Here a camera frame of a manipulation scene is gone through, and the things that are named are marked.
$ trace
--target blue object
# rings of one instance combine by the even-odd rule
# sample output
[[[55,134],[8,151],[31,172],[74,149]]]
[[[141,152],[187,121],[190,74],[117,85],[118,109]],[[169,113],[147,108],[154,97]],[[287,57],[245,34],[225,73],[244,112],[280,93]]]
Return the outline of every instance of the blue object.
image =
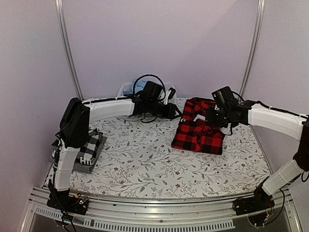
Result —
[[[132,82],[131,88],[127,91],[122,91],[123,95],[132,94],[133,93],[133,85],[135,83],[136,79]],[[146,83],[148,80],[139,80],[135,85],[135,93],[141,91],[144,89]]]

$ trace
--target white wall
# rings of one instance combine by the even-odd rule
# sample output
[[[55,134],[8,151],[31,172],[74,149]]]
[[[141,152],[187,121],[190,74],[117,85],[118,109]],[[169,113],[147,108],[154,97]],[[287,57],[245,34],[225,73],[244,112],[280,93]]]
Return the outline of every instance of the white wall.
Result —
[[[256,0],[67,0],[72,54],[86,98],[115,96],[146,73],[178,96],[240,89]]]
[[[266,1],[261,37],[246,99],[309,113],[309,1]],[[255,131],[274,171],[291,159],[298,143],[263,128]],[[289,187],[304,231],[309,231],[309,184]]]
[[[75,91],[53,0],[1,1],[0,34],[0,231],[16,232]]]

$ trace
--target gray plaid cloth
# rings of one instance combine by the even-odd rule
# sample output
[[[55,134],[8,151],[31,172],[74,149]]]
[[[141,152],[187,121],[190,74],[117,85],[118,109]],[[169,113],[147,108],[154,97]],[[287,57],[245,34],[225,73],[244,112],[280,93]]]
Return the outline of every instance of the gray plaid cloth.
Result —
[[[77,154],[75,162],[79,162],[83,165],[92,166],[94,160],[97,157],[97,149],[102,143],[101,138],[103,134],[98,129],[89,130],[88,142],[81,147]]]

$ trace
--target plaid shirt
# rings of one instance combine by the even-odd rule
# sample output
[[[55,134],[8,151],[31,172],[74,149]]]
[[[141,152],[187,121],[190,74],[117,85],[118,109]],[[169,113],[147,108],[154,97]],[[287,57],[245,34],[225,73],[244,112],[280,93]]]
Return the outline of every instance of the plaid shirt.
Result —
[[[205,125],[207,111],[215,105],[216,103],[210,99],[187,100],[171,146],[183,150],[221,155],[225,135],[220,128]]]

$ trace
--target black cable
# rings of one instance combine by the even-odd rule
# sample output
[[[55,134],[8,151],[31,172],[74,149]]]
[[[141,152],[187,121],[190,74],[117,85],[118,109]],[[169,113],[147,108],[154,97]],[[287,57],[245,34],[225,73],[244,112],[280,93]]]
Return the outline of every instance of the black cable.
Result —
[[[157,101],[160,102],[160,101],[164,100],[164,98],[166,97],[166,91],[165,91],[165,86],[164,86],[164,84],[163,84],[163,81],[162,81],[158,76],[153,75],[153,74],[145,74],[145,75],[140,76],[139,78],[136,79],[136,81],[135,81],[134,84],[133,84],[133,89],[132,89],[133,96],[135,95],[135,86],[136,86],[136,83],[137,83],[139,80],[141,80],[142,78],[147,77],[147,76],[152,76],[152,77],[154,77],[154,78],[156,78],[156,79],[159,80],[159,82],[161,83],[162,88],[163,88],[164,97],[163,97],[162,99],[158,99]]]
[[[55,186],[55,173],[54,173],[54,176],[53,176],[53,185]],[[56,194],[54,194],[54,198],[56,199],[56,201],[58,202],[58,204],[60,205],[60,207],[62,208],[62,210],[60,210],[60,212],[62,213],[62,224],[64,224],[64,219],[63,217],[65,217],[67,220],[70,221],[72,227],[73,227],[73,230],[74,232],[76,232],[76,228],[73,224],[73,220],[70,218],[70,215],[68,214],[67,210],[63,207],[63,205],[60,203],[58,197]]]
[[[276,216],[272,221],[270,221],[269,223],[266,222],[265,225],[269,225],[270,223],[273,223],[273,222],[279,217],[279,215],[281,214],[281,212],[282,212],[282,210],[283,210],[283,208],[284,208],[285,195],[284,195],[284,192],[283,192],[281,189],[280,189],[280,191],[281,191],[282,194],[283,194],[283,202],[282,202],[281,209],[280,209],[279,213],[277,214],[277,216]]]
[[[275,110],[275,111],[278,111],[278,112],[281,112],[281,113],[287,113],[287,114],[291,114],[291,115],[294,115],[294,116],[298,116],[298,117],[302,117],[304,119],[308,119],[308,117],[306,116],[303,116],[303,115],[299,115],[299,114],[296,114],[296,113],[293,113],[293,112],[290,112],[288,110],[283,110],[283,109],[279,109],[279,108],[274,108],[274,107],[270,107],[268,105],[265,105],[264,103],[262,103],[261,101],[257,101],[256,103],[260,104],[261,106],[267,108],[267,109],[270,109],[270,110]]]
[[[309,179],[309,173],[307,174],[306,179],[304,179],[304,174],[305,173],[302,173],[302,175],[301,175],[301,181],[305,183]]]
[[[243,197],[238,197],[235,201],[240,200],[240,199],[244,199],[244,198]],[[232,204],[232,209],[234,211],[236,211],[235,201],[233,201],[233,204]]]
[[[91,104],[91,103],[98,103],[98,102],[108,102],[108,101],[124,100],[124,99],[129,99],[129,97],[106,98],[106,99],[98,99],[98,100],[93,100],[93,101],[86,101],[85,103],[83,103],[83,105],[88,105],[88,104]]]
[[[245,101],[239,93],[234,92],[234,91],[232,91],[232,93],[236,94],[243,102]]]
[[[144,118],[141,119],[140,121],[141,121],[142,123],[151,123],[151,122],[154,122],[154,121],[158,118],[158,116],[155,116],[155,118],[154,118],[153,120],[150,120],[150,121],[144,121],[145,118],[146,118],[146,114],[144,114]]]
[[[84,104],[80,104],[79,106],[76,107],[75,110],[77,110],[77,109],[78,109],[79,107],[81,107],[82,105],[84,105]],[[70,119],[70,121],[67,123],[67,125],[66,125],[64,128],[62,128],[61,130],[59,130],[59,131],[55,134],[55,136],[57,137],[57,135],[59,135],[62,131],[64,131],[64,130],[71,124],[71,122],[73,121],[73,119],[74,119],[74,117],[71,117],[71,119]]]

